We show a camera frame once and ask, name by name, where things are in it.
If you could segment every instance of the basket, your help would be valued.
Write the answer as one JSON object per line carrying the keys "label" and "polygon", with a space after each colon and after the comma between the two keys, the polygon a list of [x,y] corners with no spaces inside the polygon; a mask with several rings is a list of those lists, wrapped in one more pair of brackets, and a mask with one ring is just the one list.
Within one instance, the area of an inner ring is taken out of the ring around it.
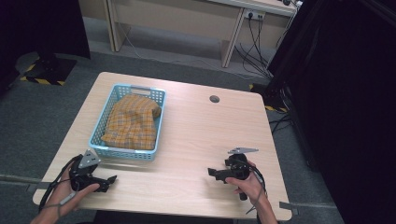
{"label": "basket", "polygon": [[[108,147],[101,139],[101,137],[105,134],[108,116],[110,115],[113,105],[123,96],[132,93],[150,98],[151,100],[155,101],[161,108],[161,115],[154,120],[157,130],[157,137],[155,140],[155,147],[152,150],[144,150],[139,148]],[[95,150],[96,154],[98,154],[100,158],[153,161],[158,149],[158,142],[160,139],[165,96],[165,91],[161,89],[140,87],[128,84],[114,85],[111,93],[106,100],[101,116],[99,117],[99,120],[96,122],[95,128],[93,129],[89,146]]]}

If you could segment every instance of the plaid cloth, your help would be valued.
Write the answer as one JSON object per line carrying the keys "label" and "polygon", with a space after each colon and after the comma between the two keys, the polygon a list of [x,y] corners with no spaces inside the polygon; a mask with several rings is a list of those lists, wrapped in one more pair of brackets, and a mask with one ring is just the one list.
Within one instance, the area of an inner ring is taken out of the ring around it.
{"label": "plaid cloth", "polygon": [[152,150],[157,133],[154,119],[160,114],[161,108],[148,97],[125,95],[114,104],[102,140],[109,147]]}

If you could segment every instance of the gray carpet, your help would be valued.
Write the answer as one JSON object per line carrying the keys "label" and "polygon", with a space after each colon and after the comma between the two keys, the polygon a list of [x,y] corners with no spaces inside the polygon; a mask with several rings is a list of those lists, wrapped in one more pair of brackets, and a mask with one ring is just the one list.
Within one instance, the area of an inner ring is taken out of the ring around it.
{"label": "gray carpet", "polygon": [[[23,72],[35,57],[34,54],[22,56],[18,70]],[[268,82],[258,77],[245,80],[219,71],[92,53],[90,60],[78,58],[64,86],[17,80],[13,88],[0,97],[2,177],[15,175],[33,180],[43,177],[93,82],[105,71],[238,91],[249,91],[248,85],[253,82]],[[273,111],[267,114],[269,120],[283,117]],[[274,139],[290,203],[299,212],[287,223],[343,223],[321,175],[305,165],[291,126],[275,132]],[[0,223],[27,223],[35,216],[37,206],[32,202],[33,192],[26,191],[27,185],[4,178],[0,181]],[[95,211],[77,211],[59,223],[93,221],[94,216]],[[254,222],[241,220],[239,223]]]}

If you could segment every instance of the wall socket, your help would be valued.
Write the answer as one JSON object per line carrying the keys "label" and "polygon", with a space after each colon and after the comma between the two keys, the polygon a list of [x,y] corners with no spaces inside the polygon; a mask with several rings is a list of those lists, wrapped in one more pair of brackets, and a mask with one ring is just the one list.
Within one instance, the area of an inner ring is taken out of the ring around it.
{"label": "wall socket", "polygon": [[250,13],[253,14],[253,17],[251,18],[253,20],[259,21],[259,20],[264,19],[265,12],[258,11],[258,10],[253,10],[253,9],[247,9],[247,13],[245,14],[245,18],[248,18],[248,15]]}

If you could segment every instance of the person's left hand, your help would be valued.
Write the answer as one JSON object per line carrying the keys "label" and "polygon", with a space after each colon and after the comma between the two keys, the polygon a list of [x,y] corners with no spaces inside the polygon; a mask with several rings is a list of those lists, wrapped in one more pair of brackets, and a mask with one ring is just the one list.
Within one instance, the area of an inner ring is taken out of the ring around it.
{"label": "person's left hand", "polygon": [[76,195],[67,203],[60,205],[60,202],[73,192],[70,185],[69,170],[73,162],[62,174],[59,184],[55,187],[43,210],[35,217],[31,223],[55,223],[60,217],[65,216],[72,210],[77,210],[79,202],[89,193],[96,191],[99,184],[91,184],[87,188],[76,192]]}

